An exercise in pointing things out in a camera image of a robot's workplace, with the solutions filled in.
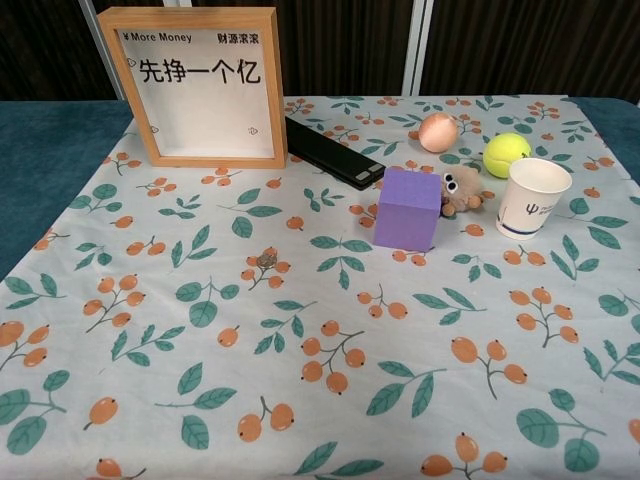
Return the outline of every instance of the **white paper cup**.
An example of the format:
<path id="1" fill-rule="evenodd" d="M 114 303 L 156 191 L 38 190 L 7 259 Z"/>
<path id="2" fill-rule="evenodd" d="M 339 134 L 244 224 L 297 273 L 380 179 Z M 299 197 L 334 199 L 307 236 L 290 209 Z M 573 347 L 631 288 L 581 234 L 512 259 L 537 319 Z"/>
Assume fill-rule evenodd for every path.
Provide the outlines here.
<path id="1" fill-rule="evenodd" d="M 571 182 L 566 170 L 548 160 L 522 158 L 512 163 L 496 228 L 516 240 L 532 238 Z"/>

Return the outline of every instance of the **small stuffed toy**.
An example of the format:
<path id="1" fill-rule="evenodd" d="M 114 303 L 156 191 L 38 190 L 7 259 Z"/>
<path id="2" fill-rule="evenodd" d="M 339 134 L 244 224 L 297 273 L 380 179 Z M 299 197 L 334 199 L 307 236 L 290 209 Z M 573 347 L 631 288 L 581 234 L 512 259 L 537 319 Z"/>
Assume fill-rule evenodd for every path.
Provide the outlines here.
<path id="1" fill-rule="evenodd" d="M 442 175 L 442 215 L 450 217 L 482 205 L 482 182 L 475 168 L 451 167 Z"/>

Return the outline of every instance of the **black remote control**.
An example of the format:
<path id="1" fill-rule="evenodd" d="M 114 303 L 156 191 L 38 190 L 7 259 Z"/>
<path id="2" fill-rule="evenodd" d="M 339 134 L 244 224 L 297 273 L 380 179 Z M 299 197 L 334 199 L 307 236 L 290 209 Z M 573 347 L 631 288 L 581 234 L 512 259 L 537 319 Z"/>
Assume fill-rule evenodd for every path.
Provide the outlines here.
<path id="1" fill-rule="evenodd" d="M 286 118 L 289 152 L 358 190 L 384 175 L 385 166 Z"/>

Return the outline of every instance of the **tablecloth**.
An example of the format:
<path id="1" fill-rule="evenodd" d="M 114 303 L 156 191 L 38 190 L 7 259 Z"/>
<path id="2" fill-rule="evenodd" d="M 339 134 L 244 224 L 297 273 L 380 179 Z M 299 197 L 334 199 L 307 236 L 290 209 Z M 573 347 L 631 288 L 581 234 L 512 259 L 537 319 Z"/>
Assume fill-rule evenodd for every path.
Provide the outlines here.
<path id="1" fill-rule="evenodd" d="M 429 252 L 373 245 L 383 184 L 149 165 L 134 124 L 0 287 L 2 478 L 633 478 L 640 192 L 559 96 L 287 98 L 388 167 L 480 171 Z M 415 131 L 455 115 L 425 152 Z M 497 133 L 573 186 L 500 235 Z"/>

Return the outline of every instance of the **wooden frame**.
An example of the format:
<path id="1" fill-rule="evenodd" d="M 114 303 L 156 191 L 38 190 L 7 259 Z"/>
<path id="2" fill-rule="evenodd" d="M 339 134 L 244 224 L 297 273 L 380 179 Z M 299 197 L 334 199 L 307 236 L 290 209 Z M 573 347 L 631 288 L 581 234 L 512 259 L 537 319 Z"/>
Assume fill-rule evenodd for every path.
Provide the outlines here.
<path id="1" fill-rule="evenodd" d="M 105 12 L 98 15 L 98 20 L 107 46 L 109 47 L 109 50 L 111 52 L 111 56 L 113 57 L 118 75 L 127 95 L 127 99 L 133 111 L 136 122 L 138 123 L 140 135 L 153 165 L 171 167 L 224 166 L 232 168 L 284 167 L 287 155 L 287 145 L 283 109 L 282 79 L 280 73 L 278 29 L 275 8 L 111 7 Z M 157 129 L 154 129 L 149 122 L 147 109 L 145 109 L 145 104 L 143 103 L 141 92 L 138 88 L 138 85 L 136 84 L 136 79 L 134 78 L 132 67 L 129 63 L 132 60 L 127 58 L 125 49 L 123 48 L 122 38 L 118 32 L 125 30 L 149 30 L 151 32 L 154 32 L 162 29 L 198 30 L 198 34 L 201 34 L 203 29 L 232 30 L 235 32 L 250 31 L 257 32 L 260 35 L 260 41 L 258 42 L 260 43 L 260 46 L 253 48 L 259 49 L 261 47 L 262 50 L 262 61 L 264 63 L 264 87 L 266 87 L 267 100 L 266 104 L 264 105 L 264 109 L 268 109 L 268 120 L 271 127 L 271 143 L 273 146 L 272 156 L 168 156 L 161 152 L 155 136 L 157 133 Z M 220 34 L 217 35 L 218 42 L 220 42 Z M 242 62 L 243 60 L 241 59 L 238 67 L 238 73 L 243 68 Z M 227 83 L 226 76 L 224 76 L 224 83 Z M 242 84 L 244 83 L 245 77 L 243 74 Z M 262 110 L 262 113 L 264 115 L 263 118 L 266 120 L 266 112 Z"/>

